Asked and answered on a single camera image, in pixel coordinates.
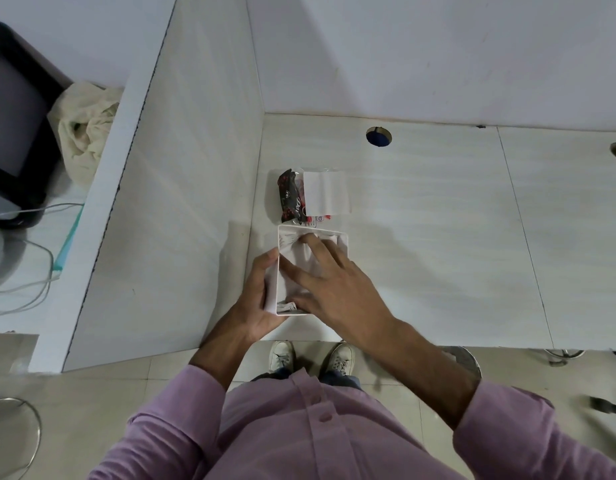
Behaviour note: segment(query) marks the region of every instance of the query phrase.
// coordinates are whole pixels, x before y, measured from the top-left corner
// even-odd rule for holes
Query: person's right hand
[[[312,276],[280,256],[281,270],[311,292],[287,300],[316,315],[346,342],[367,350],[396,319],[370,278],[334,242],[321,241],[313,233],[305,234],[300,242],[310,246],[322,273]]]

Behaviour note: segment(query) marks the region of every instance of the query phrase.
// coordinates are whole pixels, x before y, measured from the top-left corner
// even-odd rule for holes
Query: cream-colored bag
[[[123,89],[101,89],[89,82],[76,82],[48,114],[68,175],[86,190],[95,177],[122,93]]]

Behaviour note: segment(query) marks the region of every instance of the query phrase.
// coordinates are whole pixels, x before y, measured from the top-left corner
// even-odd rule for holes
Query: red and black package
[[[299,185],[295,182],[295,177],[296,173],[289,169],[283,172],[276,181],[281,199],[281,222],[288,222],[293,219],[300,223],[308,222],[305,202],[299,190]]]

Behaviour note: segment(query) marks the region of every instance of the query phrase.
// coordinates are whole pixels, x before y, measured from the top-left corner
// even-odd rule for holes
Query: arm
[[[280,267],[310,294],[288,300],[318,316],[455,430],[455,449],[482,478],[616,478],[616,464],[560,432],[539,396],[480,381],[409,324],[397,320],[370,279],[333,242],[303,242],[322,267],[315,277],[281,257]]]
[[[208,334],[190,365],[128,421],[124,437],[88,478],[202,478],[218,451],[225,392],[249,347],[285,317],[264,312],[264,274],[278,250],[257,257],[243,293]]]

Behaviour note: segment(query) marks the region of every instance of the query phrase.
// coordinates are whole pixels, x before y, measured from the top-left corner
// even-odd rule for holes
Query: teal object
[[[68,258],[68,253],[70,252],[70,247],[72,247],[72,240],[74,239],[74,231],[77,230],[77,226],[79,225],[79,219],[81,218],[81,212],[83,212],[83,207],[77,214],[77,218],[72,224],[72,229],[70,229],[70,233],[66,238],[66,241],[63,243],[63,247],[59,251],[59,255],[54,260],[54,264],[52,265],[52,271],[63,271],[63,266],[65,265],[66,259]]]

